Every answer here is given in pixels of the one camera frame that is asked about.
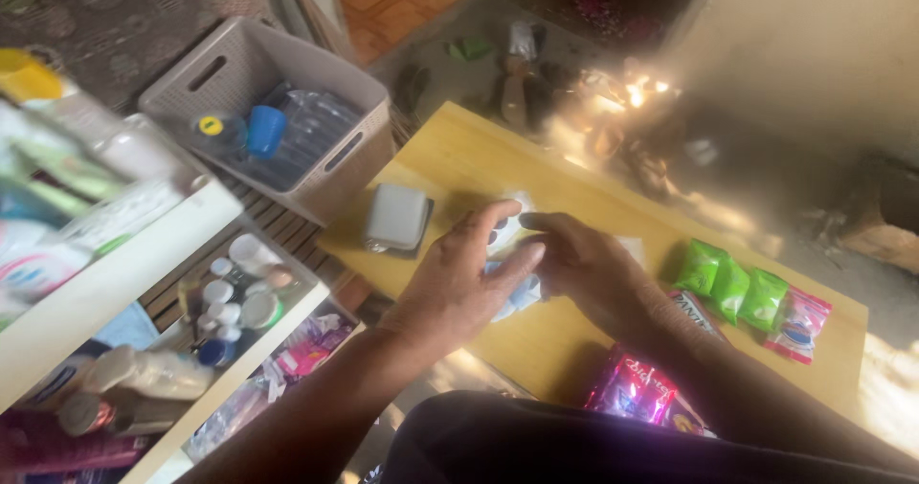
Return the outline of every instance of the hand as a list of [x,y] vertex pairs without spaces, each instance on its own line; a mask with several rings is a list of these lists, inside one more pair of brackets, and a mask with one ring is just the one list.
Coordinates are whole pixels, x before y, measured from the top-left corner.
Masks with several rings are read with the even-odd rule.
[[672,303],[614,237],[568,214],[523,214],[520,223],[544,232],[524,243],[546,245],[537,268],[545,297],[567,295],[616,340],[637,347],[654,342],[652,318],[671,312]]
[[378,329],[401,337],[430,363],[475,338],[546,250],[530,242],[497,270],[484,273],[489,234],[499,220],[520,213],[520,207],[512,200],[491,203],[431,244]]

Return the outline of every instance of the plastic basket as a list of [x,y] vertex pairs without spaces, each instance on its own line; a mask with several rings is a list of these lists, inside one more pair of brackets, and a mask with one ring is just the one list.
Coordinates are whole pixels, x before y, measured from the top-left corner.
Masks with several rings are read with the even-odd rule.
[[[329,91],[362,118],[289,190],[277,191],[195,147],[191,122],[215,110],[246,116],[282,82]],[[319,225],[328,225],[394,153],[389,94],[370,75],[326,50],[256,20],[231,18],[144,91],[140,109],[181,146]]]

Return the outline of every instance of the shelf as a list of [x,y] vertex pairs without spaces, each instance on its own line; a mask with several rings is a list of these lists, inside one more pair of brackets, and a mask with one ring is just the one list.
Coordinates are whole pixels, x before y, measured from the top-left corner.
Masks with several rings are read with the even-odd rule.
[[316,310],[329,294],[329,287],[316,282],[306,295],[293,308],[281,317],[277,324],[265,332],[259,340],[247,349],[239,360],[214,381],[208,392],[191,406],[185,416],[179,419],[172,429],[163,434],[153,448],[144,455],[136,466],[121,479],[121,484],[144,484],[156,471],[176,453],[183,443],[189,440],[201,423],[211,417],[214,410],[220,407],[236,388],[255,371],[262,361],[269,358],[271,352],[293,332],[303,320]]
[[0,411],[243,212],[216,179],[0,332]]

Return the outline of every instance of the green snack packet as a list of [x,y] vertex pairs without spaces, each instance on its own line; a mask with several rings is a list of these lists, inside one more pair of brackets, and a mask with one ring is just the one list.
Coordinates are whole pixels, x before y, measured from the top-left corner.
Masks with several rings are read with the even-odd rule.
[[714,308],[732,325],[737,326],[737,312],[749,288],[750,276],[734,258],[724,257],[718,265],[715,283],[711,286],[711,299]]
[[788,283],[782,278],[765,270],[753,269],[750,272],[750,290],[737,314],[763,331],[775,331],[775,316],[787,291]]
[[718,262],[728,253],[695,238],[689,242],[689,251],[683,260],[683,268],[673,284],[676,288],[689,290],[695,295],[708,295],[715,283]]

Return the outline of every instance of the yellow wooden board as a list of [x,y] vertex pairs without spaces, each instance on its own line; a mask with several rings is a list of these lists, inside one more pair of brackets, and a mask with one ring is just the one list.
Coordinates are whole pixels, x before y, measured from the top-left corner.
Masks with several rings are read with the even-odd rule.
[[[732,243],[611,178],[551,157],[527,140],[447,103],[319,241],[330,254],[393,297],[408,283],[417,261],[363,249],[362,228],[372,189],[380,182],[418,188],[436,201],[422,254],[466,210],[514,190],[528,191],[540,211],[569,213],[610,234],[642,238],[646,269],[661,281],[673,281],[691,238],[726,248],[741,265],[771,271],[833,304],[833,313],[817,338],[811,366],[764,349],[759,345],[758,332],[721,324],[730,342],[856,420],[867,307],[842,293]],[[572,302],[561,298],[535,304],[489,325],[469,349],[536,397],[580,405],[611,344],[612,339],[587,321]]]

